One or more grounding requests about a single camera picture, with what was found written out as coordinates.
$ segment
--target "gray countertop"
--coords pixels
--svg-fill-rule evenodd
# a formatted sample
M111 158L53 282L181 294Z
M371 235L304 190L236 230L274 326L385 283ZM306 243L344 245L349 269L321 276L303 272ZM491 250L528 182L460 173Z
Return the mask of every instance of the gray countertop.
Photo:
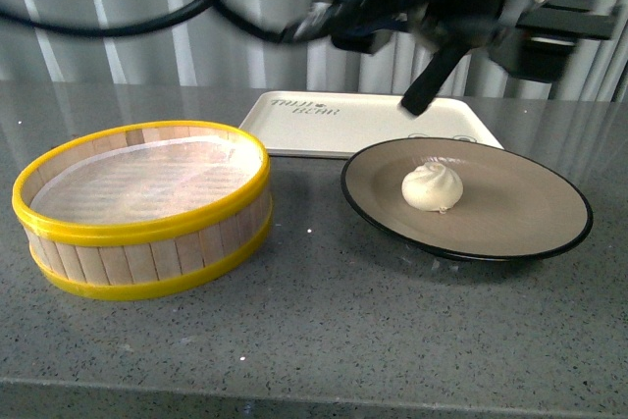
M595 212L538 262L436 260L362 220L343 161L274 158L274 228L221 279L140 302L52 287L19 171L126 123L238 125L261 90L0 82L0 417L628 417L628 109L467 99Z

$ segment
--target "black cable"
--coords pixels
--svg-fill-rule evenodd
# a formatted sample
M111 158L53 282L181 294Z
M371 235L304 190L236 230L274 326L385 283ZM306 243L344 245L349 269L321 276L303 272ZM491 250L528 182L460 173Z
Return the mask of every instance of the black cable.
M34 21L10 8L0 6L0 19L22 26L45 29L57 34L83 38L120 38L152 33L176 26L201 14L212 6L212 0L193 0L189 4L163 16L123 26L79 26L45 21Z
M404 12L411 7L432 0L353 0L342 2L332 5L323 12L313 12L281 31L272 31L256 25L221 0L211 1L214 10L238 29L263 41L276 44L294 44L320 39L352 27L368 25L381 17Z
M271 31L262 28L261 26L255 25L253 22L246 19L241 14L233 11L229 7L227 7L221 0L210 0L213 8L225 19L235 25L237 28L242 31L255 36L263 41L271 42L271 43L282 43L283 42L283 33L280 31Z

